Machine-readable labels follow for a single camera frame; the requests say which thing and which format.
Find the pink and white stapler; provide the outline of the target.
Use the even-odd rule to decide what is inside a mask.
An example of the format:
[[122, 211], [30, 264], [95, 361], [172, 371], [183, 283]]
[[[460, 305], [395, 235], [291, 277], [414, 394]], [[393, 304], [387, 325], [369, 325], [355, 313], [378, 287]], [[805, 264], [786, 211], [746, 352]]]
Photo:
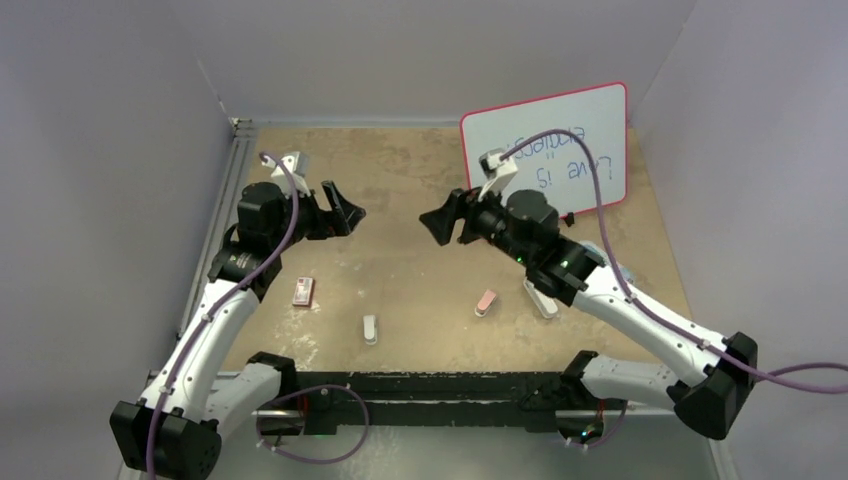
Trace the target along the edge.
[[487, 289], [480, 297], [478, 302], [474, 307], [474, 313], [476, 316], [482, 318], [485, 317], [491, 308], [495, 305], [498, 299], [498, 295], [495, 291]]

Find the red staple box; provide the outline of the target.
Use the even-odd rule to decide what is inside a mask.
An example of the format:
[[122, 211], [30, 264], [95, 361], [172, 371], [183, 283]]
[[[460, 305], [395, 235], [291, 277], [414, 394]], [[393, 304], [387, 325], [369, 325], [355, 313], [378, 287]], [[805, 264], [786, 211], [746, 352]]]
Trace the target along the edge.
[[313, 277], [299, 277], [295, 284], [292, 305], [309, 308], [313, 302], [314, 290], [315, 280]]

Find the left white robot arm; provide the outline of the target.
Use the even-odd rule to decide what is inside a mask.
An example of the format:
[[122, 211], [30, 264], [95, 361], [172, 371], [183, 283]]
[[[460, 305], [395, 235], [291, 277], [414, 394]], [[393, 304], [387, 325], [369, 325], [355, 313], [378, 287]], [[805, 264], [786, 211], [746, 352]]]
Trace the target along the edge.
[[159, 478], [206, 479], [225, 439], [253, 410], [295, 410], [306, 419], [315, 392], [299, 391], [293, 360], [259, 352], [229, 386], [213, 384], [230, 347], [282, 270], [282, 251], [301, 240], [350, 235], [364, 208], [331, 181], [322, 189], [323, 210], [314, 191], [287, 192], [258, 182], [242, 190], [237, 221], [221, 241], [208, 271], [200, 304], [185, 335], [138, 400], [120, 401], [109, 424], [124, 464], [154, 471]]

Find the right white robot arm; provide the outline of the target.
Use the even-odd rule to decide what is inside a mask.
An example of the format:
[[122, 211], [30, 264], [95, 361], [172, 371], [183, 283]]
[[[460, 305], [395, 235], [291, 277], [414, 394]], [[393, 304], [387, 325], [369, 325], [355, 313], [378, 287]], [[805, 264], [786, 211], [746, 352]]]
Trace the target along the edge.
[[419, 217], [436, 242], [483, 240], [521, 264], [542, 295], [587, 313], [651, 352], [657, 363], [591, 354], [564, 376], [561, 392], [576, 407], [599, 398], [633, 400], [671, 410], [694, 432], [723, 440], [755, 386], [758, 345], [737, 332], [725, 336], [680, 316], [618, 281], [613, 264], [564, 236], [545, 196], [519, 190], [503, 201], [479, 189], [455, 189], [439, 208]]

